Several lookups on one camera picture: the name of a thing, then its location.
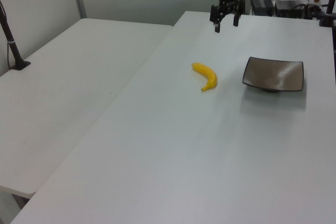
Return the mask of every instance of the electronic device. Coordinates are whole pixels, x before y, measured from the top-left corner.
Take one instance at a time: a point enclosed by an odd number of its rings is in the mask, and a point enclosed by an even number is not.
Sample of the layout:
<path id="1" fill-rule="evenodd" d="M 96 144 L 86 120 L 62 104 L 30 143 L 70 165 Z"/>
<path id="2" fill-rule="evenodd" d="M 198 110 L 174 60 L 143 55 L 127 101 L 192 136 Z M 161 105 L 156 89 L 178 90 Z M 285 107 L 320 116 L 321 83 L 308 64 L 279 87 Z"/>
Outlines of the electronic device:
<path id="1" fill-rule="evenodd" d="M 302 18 L 304 4 L 301 1 L 281 0 L 275 2 L 275 16 L 281 18 Z"/>
<path id="2" fill-rule="evenodd" d="M 256 16 L 273 16 L 272 0 L 251 0 L 252 12 Z"/>

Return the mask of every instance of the white table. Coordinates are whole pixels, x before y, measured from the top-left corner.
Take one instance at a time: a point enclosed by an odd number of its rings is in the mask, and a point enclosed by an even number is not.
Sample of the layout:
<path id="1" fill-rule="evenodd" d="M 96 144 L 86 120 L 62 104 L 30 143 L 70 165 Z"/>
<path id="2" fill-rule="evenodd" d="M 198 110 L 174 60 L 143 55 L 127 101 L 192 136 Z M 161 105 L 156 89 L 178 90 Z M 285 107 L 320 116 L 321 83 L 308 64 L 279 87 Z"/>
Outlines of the white table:
<path id="1" fill-rule="evenodd" d="M 83 19 L 0 78 L 0 189 L 30 198 L 171 26 Z"/>
<path id="2" fill-rule="evenodd" d="M 331 29 L 208 19 L 182 16 L 13 224 L 336 222 Z M 243 85 L 250 56 L 302 60 L 304 90 Z M 198 61 L 216 89 L 201 93 Z"/>

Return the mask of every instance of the bowl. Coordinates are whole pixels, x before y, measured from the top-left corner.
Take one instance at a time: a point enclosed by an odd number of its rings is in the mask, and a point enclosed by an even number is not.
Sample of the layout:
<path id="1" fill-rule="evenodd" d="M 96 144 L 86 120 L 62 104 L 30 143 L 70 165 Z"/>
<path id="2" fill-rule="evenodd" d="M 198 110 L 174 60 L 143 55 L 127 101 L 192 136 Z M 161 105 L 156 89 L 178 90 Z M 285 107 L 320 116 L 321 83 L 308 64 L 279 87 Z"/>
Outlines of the bowl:
<path id="1" fill-rule="evenodd" d="M 250 57 L 243 84 L 267 92 L 294 92 L 303 89 L 303 62 L 268 60 Z"/>

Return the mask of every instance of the yellow banana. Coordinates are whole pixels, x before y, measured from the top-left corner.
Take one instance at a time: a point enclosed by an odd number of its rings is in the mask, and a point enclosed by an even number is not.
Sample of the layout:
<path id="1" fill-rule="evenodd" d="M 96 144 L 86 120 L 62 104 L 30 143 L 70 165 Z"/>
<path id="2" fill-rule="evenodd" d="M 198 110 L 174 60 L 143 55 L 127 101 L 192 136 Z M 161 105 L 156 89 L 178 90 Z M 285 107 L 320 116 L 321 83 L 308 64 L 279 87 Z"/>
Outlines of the yellow banana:
<path id="1" fill-rule="evenodd" d="M 207 67 L 206 65 L 203 65 L 201 63 L 192 63 L 191 66 L 193 67 L 193 69 L 204 75 L 205 77 L 208 78 L 208 82 L 207 84 L 201 88 L 201 90 L 204 92 L 204 91 L 207 91 L 208 89 L 212 89 L 214 87 L 216 87 L 217 85 L 217 75 L 216 73 L 209 67 Z"/>

